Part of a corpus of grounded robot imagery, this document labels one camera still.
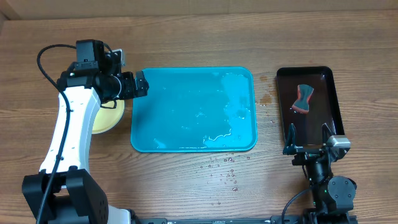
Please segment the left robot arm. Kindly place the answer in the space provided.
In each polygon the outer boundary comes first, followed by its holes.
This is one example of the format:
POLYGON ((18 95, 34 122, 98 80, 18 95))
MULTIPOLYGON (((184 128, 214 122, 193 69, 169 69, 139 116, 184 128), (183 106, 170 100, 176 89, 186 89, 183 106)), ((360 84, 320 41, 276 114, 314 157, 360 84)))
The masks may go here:
POLYGON ((96 115, 105 103, 147 96, 142 72, 122 72, 122 50, 100 40, 78 40, 76 61, 51 84, 59 110, 49 151, 39 172, 27 175, 22 193, 37 223, 139 223, 130 209, 111 206, 89 172, 96 115))

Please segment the orange and grey sponge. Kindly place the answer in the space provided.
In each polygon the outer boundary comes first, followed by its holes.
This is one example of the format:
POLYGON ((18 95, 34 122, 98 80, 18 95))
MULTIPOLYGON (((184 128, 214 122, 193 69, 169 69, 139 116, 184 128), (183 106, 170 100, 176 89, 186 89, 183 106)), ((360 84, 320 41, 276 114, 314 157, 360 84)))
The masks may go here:
POLYGON ((292 109, 302 114, 310 111, 309 101, 314 89, 310 85, 300 84, 297 86, 297 99, 292 105, 292 109))

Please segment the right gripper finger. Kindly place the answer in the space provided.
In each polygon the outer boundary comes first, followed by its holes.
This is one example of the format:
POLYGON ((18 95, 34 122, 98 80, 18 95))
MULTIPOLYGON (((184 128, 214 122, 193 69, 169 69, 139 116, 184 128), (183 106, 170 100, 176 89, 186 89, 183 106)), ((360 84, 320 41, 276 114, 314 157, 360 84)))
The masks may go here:
POLYGON ((295 128, 295 125, 293 123, 291 123, 289 125, 288 135, 285 140, 285 146, 282 151, 283 155, 296 154, 296 144, 295 144, 296 137, 295 137, 295 135, 296 135, 296 128, 295 128))
POLYGON ((326 145, 329 138, 333 135, 334 135, 334 132, 329 128, 329 126, 326 123, 322 124, 322 143, 323 143, 323 145, 326 145))

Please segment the yellow-green plate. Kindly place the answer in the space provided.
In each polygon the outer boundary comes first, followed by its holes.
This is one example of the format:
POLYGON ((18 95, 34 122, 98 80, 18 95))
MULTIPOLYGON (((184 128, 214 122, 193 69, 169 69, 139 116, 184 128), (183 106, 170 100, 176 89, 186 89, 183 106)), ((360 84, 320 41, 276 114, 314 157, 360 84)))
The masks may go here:
POLYGON ((93 134, 109 131, 121 120, 125 109, 124 100, 109 101, 101 105, 93 124, 93 134))

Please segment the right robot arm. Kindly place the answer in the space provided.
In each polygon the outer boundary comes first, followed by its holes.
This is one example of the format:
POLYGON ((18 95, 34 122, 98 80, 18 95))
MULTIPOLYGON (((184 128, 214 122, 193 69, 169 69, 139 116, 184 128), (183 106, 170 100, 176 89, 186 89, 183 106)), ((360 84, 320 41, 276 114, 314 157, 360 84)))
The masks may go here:
POLYGON ((342 159, 351 147, 345 135, 335 135, 327 124, 322 125, 323 143, 318 147, 296 145, 296 128, 289 125, 284 155, 293 155, 292 164, 303 169, 309 188, 293 196, 285 205, 279 221, 281 223, 357 223, 355 216, 349 215, 354 208, 356 182, 343 176, 335 176, 331 164, 342 159), (288 218, 289 206, 299 197, 312 194, 314 207, 303 211, 299 216, 288 218))

